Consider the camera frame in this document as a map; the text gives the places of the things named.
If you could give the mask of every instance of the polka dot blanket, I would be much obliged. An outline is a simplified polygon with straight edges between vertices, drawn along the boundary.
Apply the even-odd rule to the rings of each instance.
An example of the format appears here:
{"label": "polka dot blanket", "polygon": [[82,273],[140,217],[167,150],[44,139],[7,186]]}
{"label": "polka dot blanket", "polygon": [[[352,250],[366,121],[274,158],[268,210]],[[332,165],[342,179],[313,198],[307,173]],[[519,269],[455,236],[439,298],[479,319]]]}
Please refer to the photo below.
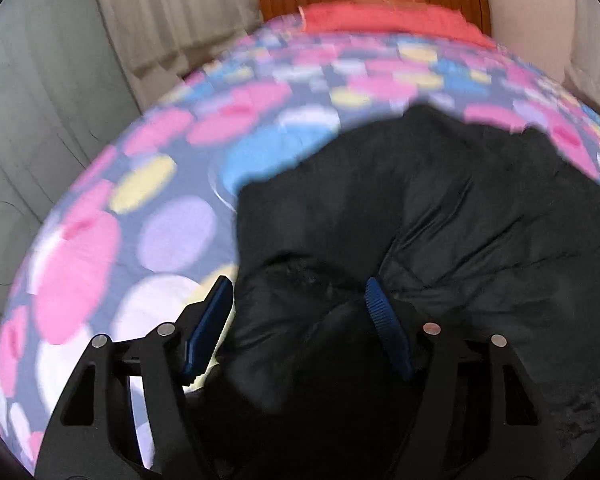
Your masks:
{"label": "polka dot blanket", "polygon": [[[241,186],[340,131],[416,100],[512,134],[534,124],[600,183],[600,117],[504,49],[407,34],[297,32],[270,22],[132,124],[53,209],[11,289],[0,330],[0,432],[32,470],[90,338],[144,336],[236,271]],[[153,442],[132,382],[145,463]]]}

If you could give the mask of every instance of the metal screw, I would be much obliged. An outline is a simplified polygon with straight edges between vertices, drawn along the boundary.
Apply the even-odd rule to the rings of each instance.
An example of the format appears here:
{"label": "metal screw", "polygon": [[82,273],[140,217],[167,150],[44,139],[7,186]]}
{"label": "metal screw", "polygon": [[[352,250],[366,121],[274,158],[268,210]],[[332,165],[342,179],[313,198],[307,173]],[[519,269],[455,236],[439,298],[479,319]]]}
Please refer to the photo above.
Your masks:
{"label": "metal screw", "polygon": [[429,335],[438,335],[440,332],[442,332],[442,329],[438,323],[425,323],[422,326],[422,329],[426,334]]}
{"label": "metal screw", "polygon": [[497,347],[504,348],[507,345],[507,338],[500,334],[494,334],[491,336],[491,342]]}
{"label": "metal screw", "polygon": [[91,346],[93,346],[94,348],[101,348],[107,344],[107,341],[107,336],[105,336],[104,334],[98,334],[91,340]]}
{"label": "metal screw", "polygon": [[176,326],[173,323],[162,323],[158,327],[158,334],[161,336],[171,335],[175,332]]}

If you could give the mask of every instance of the yellow circle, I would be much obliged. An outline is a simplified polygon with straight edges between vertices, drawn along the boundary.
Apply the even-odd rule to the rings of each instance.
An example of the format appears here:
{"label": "yellow circle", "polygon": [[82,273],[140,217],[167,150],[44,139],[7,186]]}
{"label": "yellow circle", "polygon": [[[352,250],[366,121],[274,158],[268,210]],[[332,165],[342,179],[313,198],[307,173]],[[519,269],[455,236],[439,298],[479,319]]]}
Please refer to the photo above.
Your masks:
{"label": "yellow circle", "polygon": [[135,211],[158,195],[176,172],[176,163],[169,155],[157,155],[129,173],[118,184],[109,201],[109,208],[118,214]]}
{"label": "yellow circle", "polygon": [[589,127],[595,132],[595,134],[600,138],[600,126],[596,123],[589,123]]}
{"label": "yellow circle", "polygon": [[580,101],[578,101],[569,92],[566,92],[563,90],[562,92],[560,92],[560,97],[562,97],[565,101],[567,101],[568,103],[571,103],[572,105],[576,105],[577,107],[580,106]]}
{"label": "yellow circle", "polygon": [[186,85],[186,84],[181,84],[179,86],[176,86],[176,88],[174,88],[173,90],[171,90],[170,92],[167,92],[165,95],[163,95],[158,102],[160,104],[173,104],[176,101],[179,101],[181,98],[183,98],[185,95],[187,95],[189,93],[189,91],[191,90],[191,87]]}
{"label": "yellow circle", "polygon": [[213,72],[217,72],[221,68],[222,68],[222,63],[220,63],[216,59],[215,61],[212,61],[211,63],[207,63],[205,66],[203,66],[202,70],[204,70],[208,74],[212,74]]}
{"label": "yellow circle", "polygon": [[429,90],[436,90],[445,85],[445,79],[433,72],[398,74],[394,79],[399,83],[411,83]]}
{"label": "yellow circle", "polygon": [[426,46],[402,46],[400,47],[400,55],[420,63],[435,63],[438,61],[438,53]]}
{"label": "yellow circle", "polygon": [[362,108],[371,103],[371,97],[341,86],[331,90],[331,102],[342,108]]}
{"label": "yellow circle", "polygon": [[214,283],[220,276],[226,276],[232,282],[234,282],[237,274],[238,267],[235,264],[224,264],[223,266],[218,267],[200,282],[200,285],[197,286],[187,298],[187,304],[203,301],[211,290],[211,287],[214,286]]}
{"label": "yellow circle", "polygon": [[[202,280],[200,285],[195,288],[192,295],[187,298],[187,304],[203,301],[206,298],[206,295],[211,290],[211,287],[214,286],[214,283],[216,282],[216,280],[218,279],[219,276],[226,276],[232,282],[235,282],[235,277],[237,274],[238,274],[238,267],[235,264],[225,264],[222,267],[218,267],[211,274],[206,276]],[[209,359],[209,364],[206,367],[205,373],[203,375],[200,375],[199,377],[196,377],[196,380],[194,381],[193,385],[190,388],[186,388],[186,389],[197,390],[198,388],[201,388],[205,384],[206,376],[208,376],[209,371],[211,370],[211,368],[213,368],[214,366],[216,366],[218,364],[218,361],[216,360],[216,351],[218,350],[218,347],[222,344],[222,341],[224,341],[224,338],[226,337],[226,333],[228,332],[229,327],[231,326],[231,323],[234,320],[234,317],[235,317],[235,307],[232,307],[229,317],[226,319],[226,323],[224,324],[224,328],[222,329],[222,333],[220,334],[220,337],[218,338],[218,342],[216,343],[216,348],[214,349],[214,353],[211,356],[211,359]]]}
{"label": "yellow circle", "polygon": [[477,83],[482,83],[485,85],[491,84],[491,76],[486,72],[482,72],[480,70],[471,70],[469,74],[471,75],[471,79]]}
{"label": "yellow circle", "polygon": [[245,81],[251,79],[254,76],[253,69],[250,66],[243,66],[224,76],[224,80],[228,83],[237,83],[239,81]]}

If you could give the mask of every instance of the black puffer jacket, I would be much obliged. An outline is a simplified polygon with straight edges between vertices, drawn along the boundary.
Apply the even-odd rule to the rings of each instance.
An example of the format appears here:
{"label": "black puffer jacket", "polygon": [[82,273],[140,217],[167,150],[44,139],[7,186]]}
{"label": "black puffer jacket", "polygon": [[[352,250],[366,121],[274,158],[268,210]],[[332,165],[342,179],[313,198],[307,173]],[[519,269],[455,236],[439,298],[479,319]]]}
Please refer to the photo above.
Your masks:
{"label": "black puffer jacket", "polygon": [[411,107],[246,186],[237,238],[237,315],[205,395],[227,449],[277,457],[261,478],[376,478],[408,427],[418,380],[389,368],[370,276],[505,335],[573,461],[600,434],[600,188],[541,132]]}

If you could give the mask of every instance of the white curtain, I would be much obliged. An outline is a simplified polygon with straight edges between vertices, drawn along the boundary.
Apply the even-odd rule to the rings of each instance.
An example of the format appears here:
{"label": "white curtain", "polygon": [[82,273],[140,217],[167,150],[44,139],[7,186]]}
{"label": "white curtain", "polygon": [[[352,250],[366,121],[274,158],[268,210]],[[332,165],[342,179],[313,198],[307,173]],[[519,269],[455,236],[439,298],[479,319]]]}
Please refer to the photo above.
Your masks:
{"label": "white curtain", "polygon": [[566,75],[600,107],[600,2],[576,0],[576,27]]}
{"label": "white curtain", "polygon": [[211,48],[259,20],[257,0],[99,0],[139,104],[147,108]]}
{"label": "white curtain", "polygon": [[0,4],[0,318],[49,210],[138,115],[96,0]]}

